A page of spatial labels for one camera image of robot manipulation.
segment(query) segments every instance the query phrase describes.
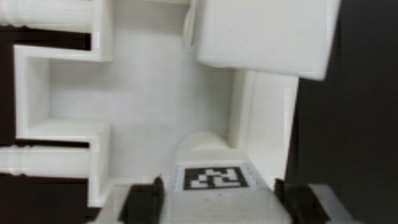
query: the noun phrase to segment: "white surface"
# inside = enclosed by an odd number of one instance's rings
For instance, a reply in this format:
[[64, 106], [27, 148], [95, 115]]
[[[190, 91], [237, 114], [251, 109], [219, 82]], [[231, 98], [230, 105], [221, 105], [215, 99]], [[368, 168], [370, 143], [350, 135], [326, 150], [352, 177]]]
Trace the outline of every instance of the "white surface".
[[91, 33], [91, 0], [2, 0], [0, 24]]
[[198, 60], [322, 80], [340, 0], [199, 0]]
[[2, 147], [0, 172], [36, 177], [87, 178], [91, 153], [84, 148]]
[[244, 150], [270, 188], [270, 179], [285, 179], [297, 87], [295, 77], [237, 71], [228, 140]]
[[[178, 151], [174, 181], [167, 192], [162, 212], [162, 224], [290, 224], [292, 219], [285, 211], [278, 197], [265, 186], [256, 168], [249, 165], [246, 155], [240, 154], [237, 161], [230, 160], [228, 154], [240, 150], [190, 150]], [[185, 169], [240, 167], [249, 187], [231, 189], [185, 190]]]
[[169, 195], [162, 224], [290, 224], [276, 195], [262, 190], [199, 190]]
[[183, 5], [190, 4], [190, 0], [144, 0], [144, 1], [171, 3], [171, 4], [183, 4]]
[[114, 177], [167, 175], [185, 136], [228, 133], [233, 71], [185, 53], [187, 9], [116, 1], [114, 62], [52, 61], [52, 117], [112, 123]]

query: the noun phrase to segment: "white plastic part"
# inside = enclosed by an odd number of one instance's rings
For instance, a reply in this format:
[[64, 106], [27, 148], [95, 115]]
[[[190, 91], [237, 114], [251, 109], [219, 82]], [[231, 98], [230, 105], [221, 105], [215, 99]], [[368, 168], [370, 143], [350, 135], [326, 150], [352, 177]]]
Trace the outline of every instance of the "white plastic part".
[[102, 121], [54, 118], [50, 113], [50, 64], [54, 59], [105, 62], [112, 60], [114, 55], [112, 0], [82, 0], [80, 3], [93, 4], [91, 51], [15, 46], [16, 138], [89, 143], [87, 204], [91, 207], [102, 207], [109, 187], [111, 125]]
[[262, 177], [285, 179], [299, 78], [237, 71], [230, 145], [242, 149]]
[[38, 177], [87, 178], [91, 154], [84, 148], [0, 148], [0, 172]]
[[91, 33], [93, 5], [91, 0], [2, 0], [0, 24]]
[[199, 0], [199, 62], [322, 80], [338, 11], [340, 0]]
[[[285, 178], [299, 79], [249, 70], [233, 77], [233, 70], [199, 65], [183, 50], [185, 15], [183, 5], [96, 0], [93, 50], [15, 47], [16, 137], [89, 143], [95, 207], [114, 182], [151, 182], [160, 173], [171, 175], [176, 148], [180, 164], [246, 160], [258, 179]], [[114, 35], [116, 62], [95, 63], [112, 60]]]

